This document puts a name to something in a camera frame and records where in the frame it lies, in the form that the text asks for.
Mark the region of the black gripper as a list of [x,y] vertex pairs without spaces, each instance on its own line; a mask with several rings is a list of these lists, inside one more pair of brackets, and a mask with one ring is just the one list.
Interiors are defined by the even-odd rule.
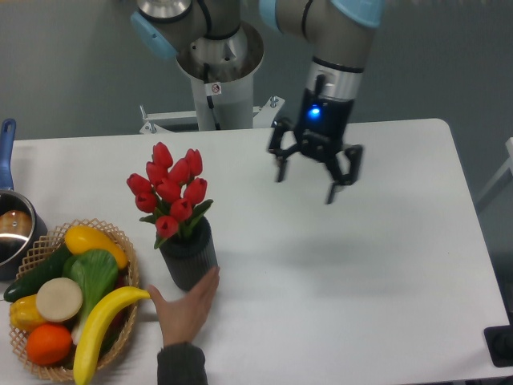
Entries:
[[[313,91],[305,89],[299,118],[294,128],[292,120],[283,117],[273,122],[268,153],[275,156],[277,176],[275,181],[285,179],[288,158],[299,151],[302,155],[325,163],[332,177],[332,183],[325,203],[333,203],[336,193],[344,187],[354,184],[359,177],[364,147],[360,144],[343,149],[343,155],[349,162],[348,172],[343,172],[337,154],[343,145],[343,135],[354,101],[337,101],[315,96]],[[282,148],[286,132],[294,132],[297,143]]]

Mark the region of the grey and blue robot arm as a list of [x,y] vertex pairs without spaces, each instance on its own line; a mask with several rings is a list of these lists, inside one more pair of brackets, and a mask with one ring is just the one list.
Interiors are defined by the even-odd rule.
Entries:
[[[330,174],[328,202],[358,179],[363,148],[343,136],[383,9],[381,1],[258,4],[266,25],[313,47],[297,120],[272,122],[268,150],[277,179],[285,178],[289,157],[300,153]],[[155,56],[174,61],[189,78],[200,130],[254,126],[253,77],[265,48],[238,1],[140,1],[131,24]]]

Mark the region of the grey sleeved forearm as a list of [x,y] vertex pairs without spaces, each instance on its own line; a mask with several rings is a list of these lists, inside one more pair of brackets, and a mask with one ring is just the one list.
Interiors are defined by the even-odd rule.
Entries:
[[159,385],[207,385],[204,352],[189,342],[163,347],[157,355]]

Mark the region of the person's bare hand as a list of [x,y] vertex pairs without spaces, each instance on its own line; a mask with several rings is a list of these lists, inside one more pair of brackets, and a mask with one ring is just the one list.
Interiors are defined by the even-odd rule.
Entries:
[[156,308],[164,347],[192,343],[205,324],[220,283],[220,268],[211,268],[181,299],[167,301],[153,285],[147,288]]

